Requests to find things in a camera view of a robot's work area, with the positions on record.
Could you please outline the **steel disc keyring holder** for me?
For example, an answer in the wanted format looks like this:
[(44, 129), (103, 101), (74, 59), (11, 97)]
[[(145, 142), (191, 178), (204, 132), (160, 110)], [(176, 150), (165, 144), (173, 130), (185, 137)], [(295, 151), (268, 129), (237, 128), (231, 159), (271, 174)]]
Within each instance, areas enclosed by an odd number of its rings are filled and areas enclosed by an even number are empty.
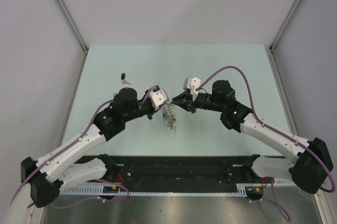
[(170, 102), (165, 104), (162, 108), (163, 120), (169, 128), (170, 125), (176, 126), (176, 116), (174, 113), (174, 105)]

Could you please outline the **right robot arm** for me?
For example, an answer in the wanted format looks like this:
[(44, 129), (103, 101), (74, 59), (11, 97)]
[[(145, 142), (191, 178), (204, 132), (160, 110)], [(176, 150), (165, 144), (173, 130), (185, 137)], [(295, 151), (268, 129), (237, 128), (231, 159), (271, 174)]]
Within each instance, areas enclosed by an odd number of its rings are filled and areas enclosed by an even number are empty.
[(260, 177), (280, 178), (293, 181), (303, 191), (315, 194), (330, 172), (333, 163), (326, 143), (315, 138), (308, 140), (277, 129), (253, 113), (253, 110), (236, 100), (235, 90), (229, 81), (218, 80), (212, 85), (211, 93), (197, 91), (200, 80), (187, 78), (191, 85), (184, 86), (184, 92), (173, 98), (174, 105), (195, 113), (197, 109), (220, 113), (222, 124), (258, 139), (282, 155), (281, 158), (267, 158), (252, 155), (243, 169), (248, 182)]

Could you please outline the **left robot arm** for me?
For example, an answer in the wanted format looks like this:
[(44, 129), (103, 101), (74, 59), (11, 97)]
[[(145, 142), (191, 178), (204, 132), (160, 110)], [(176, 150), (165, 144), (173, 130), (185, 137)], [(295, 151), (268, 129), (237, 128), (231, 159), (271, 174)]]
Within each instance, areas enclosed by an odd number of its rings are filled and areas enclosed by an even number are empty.
[(101, 104), (88, 126), (74, 139), (37, 160), (27, 157), (21, 162), (22, 185), (31, 186), (31, 199), (38, 207), (52, 203), (66, 180), (61, 174), (87, 151), (119, 134), (128, 121), (143, 116), (149, 119), (167, 102), (167, 95), (158, 86), (151, 87), (141, 100), (137, 92), (125, 87), (112, 100)]

